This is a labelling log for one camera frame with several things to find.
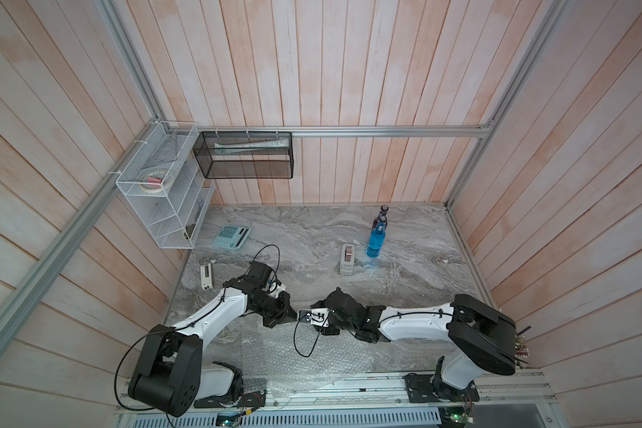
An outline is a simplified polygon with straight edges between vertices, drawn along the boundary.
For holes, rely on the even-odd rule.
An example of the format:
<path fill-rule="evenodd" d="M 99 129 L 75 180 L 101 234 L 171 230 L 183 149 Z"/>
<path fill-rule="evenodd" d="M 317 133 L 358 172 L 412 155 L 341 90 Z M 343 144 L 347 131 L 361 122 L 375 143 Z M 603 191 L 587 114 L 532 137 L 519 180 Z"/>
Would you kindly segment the clear bubble wrap sheet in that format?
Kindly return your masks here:
<path fill-rule="evenodd" d="M 448 352 L 423 340 L 370 344 L 349 333 L 324 336 L 294 323 L 269 329 L 255 317 L 240 319 L 238 329 L 244 386 L 276 397 L 310 392 L 355 374 L 433 370 Z"/>

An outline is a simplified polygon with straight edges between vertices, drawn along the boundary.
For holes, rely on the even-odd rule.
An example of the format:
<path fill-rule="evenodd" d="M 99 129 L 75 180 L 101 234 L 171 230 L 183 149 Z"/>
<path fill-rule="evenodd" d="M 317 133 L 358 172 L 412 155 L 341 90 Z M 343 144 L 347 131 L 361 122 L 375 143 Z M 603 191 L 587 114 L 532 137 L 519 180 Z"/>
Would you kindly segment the blue bottle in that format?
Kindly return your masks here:
<path fill-rule="evenodd" d="M 369 242 L 367 245 L 366 253 L 369 258 L 375 259 L 380 255 L 383 247 L 383 242 L 386 237 L 387 225 L 379 223 L 375 229 L 371 229 Z"/>

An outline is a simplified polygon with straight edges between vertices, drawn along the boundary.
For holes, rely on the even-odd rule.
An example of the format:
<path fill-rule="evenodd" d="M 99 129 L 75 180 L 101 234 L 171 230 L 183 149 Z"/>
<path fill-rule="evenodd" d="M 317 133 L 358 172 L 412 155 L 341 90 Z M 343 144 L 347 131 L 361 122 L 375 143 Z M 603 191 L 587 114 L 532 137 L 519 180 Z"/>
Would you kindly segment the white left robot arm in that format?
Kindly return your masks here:
<path fill-rule="evenodd" d="M 253 261 L 244 274 L 222 286 L 215 298 L 172 326 L 157 325 L 140 339 L 143 347 L 128 384 L 128 397 L 144 411 L 181 417 L 194 404 L 242 406 L 242 371 L 227 363 L 203 364 L 206 347 L 233 321 L 258 315 L 272 328 L 295 320 L 290 294 L 267 264 Z"/>

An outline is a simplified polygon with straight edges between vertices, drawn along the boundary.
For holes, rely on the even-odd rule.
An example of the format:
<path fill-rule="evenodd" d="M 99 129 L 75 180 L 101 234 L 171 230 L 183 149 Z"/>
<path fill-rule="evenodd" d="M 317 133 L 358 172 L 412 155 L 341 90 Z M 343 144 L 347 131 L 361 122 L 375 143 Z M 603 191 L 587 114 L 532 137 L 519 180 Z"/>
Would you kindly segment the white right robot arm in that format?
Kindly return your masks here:
<path fill-rule="evenodd" d="M 485 374 L 513 376 L 516 371 L 516 324 L 510 317 L 469 294 L 438 307 L 400 309 L 363 306 L 341 289 L 300 316 L 321 335 L 349 331 L 360 342 L 428 340 L 450 342 L 453 353 L 438 359 L 434 374 L 408 374 L 410 392 L 424 399 L 479 399 L 474 381 Z"/>

